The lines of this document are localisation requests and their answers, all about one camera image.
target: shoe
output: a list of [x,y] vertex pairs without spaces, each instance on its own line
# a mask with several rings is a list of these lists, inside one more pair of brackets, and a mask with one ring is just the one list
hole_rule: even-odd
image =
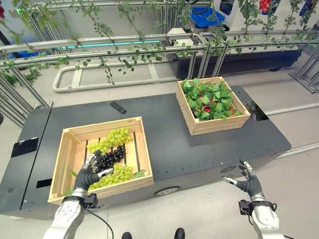
[[126,232],[122,235],[122,239],[132,239],[132,235],[130,233]]
[[176,230],[174,239],[185,239],[185,231],[183,228],[178,228]]

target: black table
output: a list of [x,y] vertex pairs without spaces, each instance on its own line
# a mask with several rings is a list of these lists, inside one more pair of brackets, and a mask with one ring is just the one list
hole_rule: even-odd
[[130,203],[178,186],[187,189],[239,176],[239,159],[260,168],[291,148],[247,93],[232,87],[252,117],[242,128],[191,136],[175,94],[120,100],[120,114],[110,102],[40,109],[26,120],[19,140],[39,137],[38,150],[11,158],[0,184],[0,213],[52,219],[56,205],[47,203],[57,151],[64,128],[142,116],[154,176],[152,186],[99,201]]

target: white tube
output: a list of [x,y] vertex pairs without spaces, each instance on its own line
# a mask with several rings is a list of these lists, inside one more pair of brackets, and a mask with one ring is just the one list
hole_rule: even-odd
[[[168,63],[170,61],[163,60],[163,61],[154,61],[155,63]],[[138,62],[135,65],[148,65],[149,63],[146,62]],[[120,67],[122,66],[121,63],[110,63],[108,64],[108,67]],[[81,69],[98,69],[100,67],[99,64],[91,64],[88,66],[79,66]],[[53,90],[56,93],[67,93],[67,92],[76,92],[76,91],[85,91],[85,90],[95,90],[95,89],[104,89],[104,88],[112,88],[112,87],[120,87],[120,86],[132,86],[132,85],[141,85],[141,84],[149,84],[149,83],[160,83],[160,82],[169,82],[169,81],[176,81],[176,77],[170,77],[170,78],[163,78],[163,79],[150,79],[150,80],[140,80],[140,81],[129,81],[129,82],[121,82],[116,83],[115,85],[104,83],[104,84],[95,84],[95,85],[86,85],[86,86],[77,86],[77,87],[64,87],[64,88],[58,88],[61,76],[66,71],[73,71],[75,70],[75,66],[67,66],[63,67],[61,70],[58,71],[54,82],[53,82]]]
[[319,148],[319,142],[308,144],[308,145],[297,147],[297,148],[292,148],[292,149],[288,150],[286,153],[283,153],[282,155],[280,155],[277,159],[288,157],[288,156],[295,155],[298,153],[307,152],[307,151],[317,149],[317,148]]
[[285,109],[280,109],[280,110],[266,111],[265,114],[267,116],[272,116],[272,115],[277,115],[277,114],[281,114],[281,113],[300,111],[300,110],[311,109],[311,108],[316,108],[316,107],[319,107],[319,103],[290,107],[290,108],[285,108]]

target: wooden box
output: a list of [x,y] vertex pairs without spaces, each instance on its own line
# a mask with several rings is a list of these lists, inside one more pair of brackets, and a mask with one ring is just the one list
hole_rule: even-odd
[[[221,82],[224,82],[226,85],[226,88],[230,89],[229,85],[225,82],[225,80],[222,77],[205,78],[205,79],[199,79],[199,80],[202,83],[211,82],[211,83],[220,84]],[[199,121],[199,119],[196,119],[194,117],[191,111],[191,108],[188,105],[187,99],[181,87],[181,83],[182,81],[177,82],[176,97],[177,97],[179,106],[181,108],[181,111],[183,113],[183,116],[185,118],[186,124],[188,126],[190,135],[197,135],[197,134],[203,134],[203,133],[216,132],[220,130],[240,128],[243,126],[245,121],[250,117],[250,113],[245,108],[245,106],[240,102],[240,100],[235,95],[235,93],[231,92],[230,94],[232,98],[233,107],[237,111],[242,112],[243,115],[230,117],[230,118],[227,118],[226,120],[212,119],[212,120],[206,120],[206,121]]]
[[133,173],[144,169],[145,176],[90,190],[89,193],[96,193],[98,199],[101,199],[154,183],[142,117],[66,128],[62,132],[50,188],[49,203],[61,204],[64,192],[73,188],[75,177],[70,168],[76,173],[80,171],[85,158],[89,155],[86,145],[103,139],[109,131],[120,127],[129,128],[129,134],[133,141],[125,144],[126,157],[117,164],[133,166]]

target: blue container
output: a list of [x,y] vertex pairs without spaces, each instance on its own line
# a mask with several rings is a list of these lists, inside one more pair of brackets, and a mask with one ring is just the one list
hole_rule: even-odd
[[[195,12],[202,12],[205,9],[206,7],[193,7],[193,10]],[[202,14],[195,14],[194,12],[192,12],[191,19],[195,21],[195,24],[198,27],[217,26],[225,19],[225,17],[217,11],[215,13],[216,15],[214,20],[207,20],[207,17],[213,14],[213,8],[210,7]]]

